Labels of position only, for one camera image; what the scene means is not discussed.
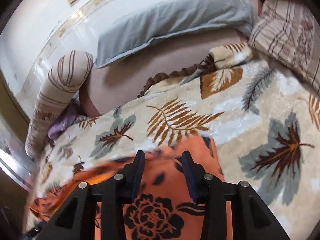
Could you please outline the brown stained-glass wardrobe door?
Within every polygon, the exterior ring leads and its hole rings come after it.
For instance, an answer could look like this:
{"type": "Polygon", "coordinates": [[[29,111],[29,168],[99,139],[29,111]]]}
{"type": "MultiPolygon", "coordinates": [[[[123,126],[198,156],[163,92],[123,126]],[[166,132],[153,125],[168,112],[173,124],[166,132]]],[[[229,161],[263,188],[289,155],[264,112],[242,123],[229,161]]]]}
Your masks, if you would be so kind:
{"type": "Polygon", "coordinates": [[[36,165],[25,152],[28,125],[29,118],[1,74],[1,170],[21,188],[30,191],[36,165]]]}

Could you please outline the orange black floral garment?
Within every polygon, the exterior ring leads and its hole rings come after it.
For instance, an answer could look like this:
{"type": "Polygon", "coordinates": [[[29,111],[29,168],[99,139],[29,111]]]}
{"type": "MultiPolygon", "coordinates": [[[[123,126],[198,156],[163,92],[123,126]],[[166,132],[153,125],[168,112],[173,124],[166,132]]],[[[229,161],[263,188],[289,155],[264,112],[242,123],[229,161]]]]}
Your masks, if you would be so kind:
{"type": "MultiPolygon", "coordinates": [[[[224,179],[213,138],[193,136],[146,152],[138,196],[123,207],[127,239],[200,239],[204,205],[194,204],[189,196],[181,162],[184,151],[189,151],[193,161],[206,172],[224,179]]],[[[131,161],[133,156],[129,155],[87,171],[79,167],[68,183],[50,186],[29,209],[36,218],[49,220],[78,182],[99,184],[131,161]]]]}

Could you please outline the cream leaf-pattern plush blanket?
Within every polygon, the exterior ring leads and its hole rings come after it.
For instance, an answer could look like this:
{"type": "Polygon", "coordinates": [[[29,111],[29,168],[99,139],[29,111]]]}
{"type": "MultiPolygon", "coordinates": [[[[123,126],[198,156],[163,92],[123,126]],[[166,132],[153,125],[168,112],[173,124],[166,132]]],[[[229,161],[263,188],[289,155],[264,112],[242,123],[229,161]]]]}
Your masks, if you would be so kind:
{"type": "MultiPolygon", "coordinates": [[[[79,167],[193,136],[214,139],[222,181],[248,181],[291,239],[311,237],[319,223],[319,98],[265,56],[188,83],[166,79],[144,97],[72,125],[44,148],[29,206],[79,167]]],[[[43,221],[29,206],[26,229],[43,221]]]]}

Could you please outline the beige plaid pillow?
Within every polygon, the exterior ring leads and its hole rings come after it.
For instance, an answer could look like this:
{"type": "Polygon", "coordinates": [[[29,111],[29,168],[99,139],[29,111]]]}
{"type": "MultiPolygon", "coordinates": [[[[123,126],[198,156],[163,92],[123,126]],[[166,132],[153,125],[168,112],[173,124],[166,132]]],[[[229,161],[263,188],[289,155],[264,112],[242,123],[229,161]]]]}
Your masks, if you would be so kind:
{"type": "Polygon", "coordinates": [[[249,45],[290,68],[319,94],[319,23],[306,6],[265,0],[249,45]]]}

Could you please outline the beige striped bolster pillow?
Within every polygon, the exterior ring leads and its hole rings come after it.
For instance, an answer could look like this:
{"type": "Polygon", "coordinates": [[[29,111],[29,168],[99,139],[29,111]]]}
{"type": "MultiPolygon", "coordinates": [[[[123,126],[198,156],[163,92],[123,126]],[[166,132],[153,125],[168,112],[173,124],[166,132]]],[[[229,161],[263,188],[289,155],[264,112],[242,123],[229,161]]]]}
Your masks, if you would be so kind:
{"type": "Polygon", "coordinates": [[[92,67],[90,53],[73,50],[59,59],[41,85],[29,122],[25,151],[38,159],[47,140],[50,126],[66,109],[72,97],[86,81],[92,67]]]}

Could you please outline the grey pillow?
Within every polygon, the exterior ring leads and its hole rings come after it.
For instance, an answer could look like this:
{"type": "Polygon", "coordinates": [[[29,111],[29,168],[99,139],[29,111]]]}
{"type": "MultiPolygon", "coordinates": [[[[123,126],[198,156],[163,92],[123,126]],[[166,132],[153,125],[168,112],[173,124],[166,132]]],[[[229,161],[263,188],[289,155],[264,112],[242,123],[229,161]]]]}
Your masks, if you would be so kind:
{"type": "Polygon", "coordinates": [[[105,68],[171,37],[221,28],[244,35],[254,23],[249,0],[167,0],[128,14],[99,36],[94,66],[105,68]]]}

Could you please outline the purple cloth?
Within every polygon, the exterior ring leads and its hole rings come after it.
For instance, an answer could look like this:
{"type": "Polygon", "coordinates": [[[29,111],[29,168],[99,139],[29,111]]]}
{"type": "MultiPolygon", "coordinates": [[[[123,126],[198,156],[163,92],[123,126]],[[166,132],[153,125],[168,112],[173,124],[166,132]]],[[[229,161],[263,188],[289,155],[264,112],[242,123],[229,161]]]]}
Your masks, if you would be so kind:
{"type": "Polygon", "coordinates": [[[53,122],[48,130],[48,138],[56,140],[69,126],[71,126],[79,113],[79,105],[75,99],[62,111],[58,118],[53,122]]]}

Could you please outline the mauve bed sheet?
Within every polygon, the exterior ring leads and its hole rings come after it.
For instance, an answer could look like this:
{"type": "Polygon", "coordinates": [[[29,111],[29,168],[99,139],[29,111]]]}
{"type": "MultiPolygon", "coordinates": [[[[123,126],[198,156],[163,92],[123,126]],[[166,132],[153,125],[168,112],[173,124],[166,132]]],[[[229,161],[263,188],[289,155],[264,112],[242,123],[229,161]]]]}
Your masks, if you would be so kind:
{"type": "Polygon", "coordinates": [[[229,28],[181,35],[149,46],[111,66],[92,68],[79,90],[81,107],[90,118],[101,116],[136,99],[148,79],[156,74],[189,68],[204,60],[213,47],[247,40],[242,33],[229,28]]]}

